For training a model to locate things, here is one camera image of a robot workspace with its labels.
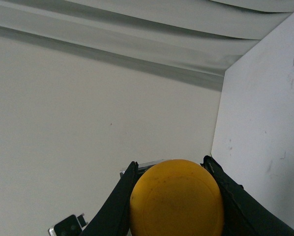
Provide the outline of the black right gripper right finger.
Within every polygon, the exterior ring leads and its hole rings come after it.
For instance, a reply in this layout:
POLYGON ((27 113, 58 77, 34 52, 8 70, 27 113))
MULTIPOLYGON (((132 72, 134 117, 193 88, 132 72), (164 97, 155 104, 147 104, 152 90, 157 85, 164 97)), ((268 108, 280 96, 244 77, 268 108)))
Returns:
POLYGON ((211 156, 201 164, 216 181, 223 200, 223 236, 294 236, 294 229, 257 202, 211 156))

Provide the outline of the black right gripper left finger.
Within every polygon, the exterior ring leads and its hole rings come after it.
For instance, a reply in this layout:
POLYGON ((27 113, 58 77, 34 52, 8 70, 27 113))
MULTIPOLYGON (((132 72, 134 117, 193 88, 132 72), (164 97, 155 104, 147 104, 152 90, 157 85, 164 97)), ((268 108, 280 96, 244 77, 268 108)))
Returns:
POLYGON ((129 231, 130 197, 138 181, 138 163, 131 162, 82 236, 125 236, 129 231))

